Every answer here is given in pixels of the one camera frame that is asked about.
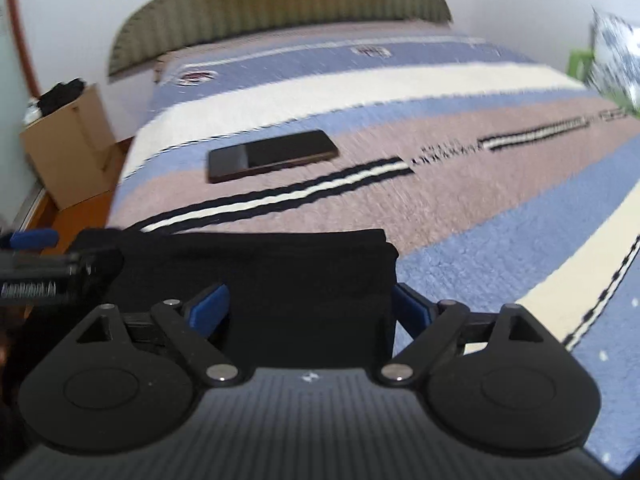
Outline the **black pants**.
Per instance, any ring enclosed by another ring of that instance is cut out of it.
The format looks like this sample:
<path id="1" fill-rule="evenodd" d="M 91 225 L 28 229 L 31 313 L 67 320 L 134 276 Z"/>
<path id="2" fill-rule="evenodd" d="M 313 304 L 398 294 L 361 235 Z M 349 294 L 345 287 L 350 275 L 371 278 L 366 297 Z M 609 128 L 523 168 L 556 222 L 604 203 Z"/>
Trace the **black pants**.
<path id="1" fill-rule="evenodd" d="M 390 357 L 397 249 L 381 230 L 316 234 L 111 231 L 122 310 L 223 284 L 214 346 L 238 367 L 374 367 Z"/>

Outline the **brown cardboard box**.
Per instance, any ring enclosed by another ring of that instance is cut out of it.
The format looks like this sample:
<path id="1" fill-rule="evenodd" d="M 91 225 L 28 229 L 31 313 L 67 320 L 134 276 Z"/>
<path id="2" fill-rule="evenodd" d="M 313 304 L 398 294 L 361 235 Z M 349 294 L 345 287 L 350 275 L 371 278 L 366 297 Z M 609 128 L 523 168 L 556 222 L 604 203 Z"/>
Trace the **brown cardboard box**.
<path id="1" fill-rule="evenodd" d="M 25 127 L 21 141 L 58 209 L 111 191 L 124 163 L 94 84 L 75 101 Z"/>

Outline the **black clothes in box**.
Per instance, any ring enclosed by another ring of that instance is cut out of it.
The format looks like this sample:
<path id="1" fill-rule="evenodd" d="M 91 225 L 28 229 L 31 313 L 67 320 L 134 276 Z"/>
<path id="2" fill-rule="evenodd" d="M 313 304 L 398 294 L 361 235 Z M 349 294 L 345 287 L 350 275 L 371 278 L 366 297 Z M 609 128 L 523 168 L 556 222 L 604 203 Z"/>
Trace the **black clothes in box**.
<path id="1" fill-rule="evenodd" d="M 69 82 L 59 82 L 38 100 L 41 116 L 48 116 L 61 107 L 77 100 L 85 91 L 86 83 L 80 78 Z"/>

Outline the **striped blue bed blanket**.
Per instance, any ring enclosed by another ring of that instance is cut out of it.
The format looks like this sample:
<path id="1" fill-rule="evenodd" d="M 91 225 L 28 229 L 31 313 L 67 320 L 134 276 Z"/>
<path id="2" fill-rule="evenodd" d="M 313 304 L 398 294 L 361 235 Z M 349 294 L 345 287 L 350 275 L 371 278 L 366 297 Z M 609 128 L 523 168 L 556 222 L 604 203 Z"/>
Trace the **striped blue bed blanket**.
<path id="1" fill-rule="evenodd" d="M 639 123 L 549 66 L 423 22 L 263 32 L 164 55 L 110 225 L 382 229 L 431 298 L 526 307 L 596 380 L 587 442 L 639 454 Z M 322 130 L 334 159 L 219 183 L 216 148 Z"/>

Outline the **black smartphone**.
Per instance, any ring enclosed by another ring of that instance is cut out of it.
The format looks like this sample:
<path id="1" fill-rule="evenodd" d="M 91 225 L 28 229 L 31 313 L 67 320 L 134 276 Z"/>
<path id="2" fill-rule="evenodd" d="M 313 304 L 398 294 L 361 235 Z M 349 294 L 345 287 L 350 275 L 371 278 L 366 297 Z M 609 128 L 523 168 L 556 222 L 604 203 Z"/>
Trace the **black smartphone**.
<path id="1" fill-rule="evenodd" d="M 207 181 L 227 182 L 334 159 L 340 150 L 322 130 L 216 148 L 207 155 Z"/>

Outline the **green plastic chair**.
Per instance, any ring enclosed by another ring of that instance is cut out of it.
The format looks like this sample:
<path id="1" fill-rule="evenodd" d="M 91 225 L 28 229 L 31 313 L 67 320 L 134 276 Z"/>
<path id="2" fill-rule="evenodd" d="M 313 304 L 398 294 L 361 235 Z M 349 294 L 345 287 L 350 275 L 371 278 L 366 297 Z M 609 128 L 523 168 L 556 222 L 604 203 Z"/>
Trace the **green plastic chair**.
<path id="1" fill-rule="evenodd" d="M 593 63 L 594 54 L 591 50 L 571 50 L 566 66 L 566 74 L 574 79 L 579 80 L 586 86 L 590 86 L 590 72 Z M 623 92 L 620 91 L 601 91 L 601 96 L 609 99 L 616 105 L 626 110 L 627 113 L 639 116 L 638 108 L 634 107 L 631 100 L 628 99 Z"/>

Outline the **blue floral white pillow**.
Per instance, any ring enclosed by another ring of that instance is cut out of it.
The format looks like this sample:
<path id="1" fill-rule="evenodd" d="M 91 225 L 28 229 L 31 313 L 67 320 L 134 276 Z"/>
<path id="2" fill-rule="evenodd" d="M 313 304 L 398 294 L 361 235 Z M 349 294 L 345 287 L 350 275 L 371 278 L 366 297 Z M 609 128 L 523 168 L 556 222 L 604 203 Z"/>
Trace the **blue floral white pillow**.
<path id="1" fill-rule="evenodd" d="M 588 81 L 604 96 L 639 113 L 639 24 L 593 10 Z"/>

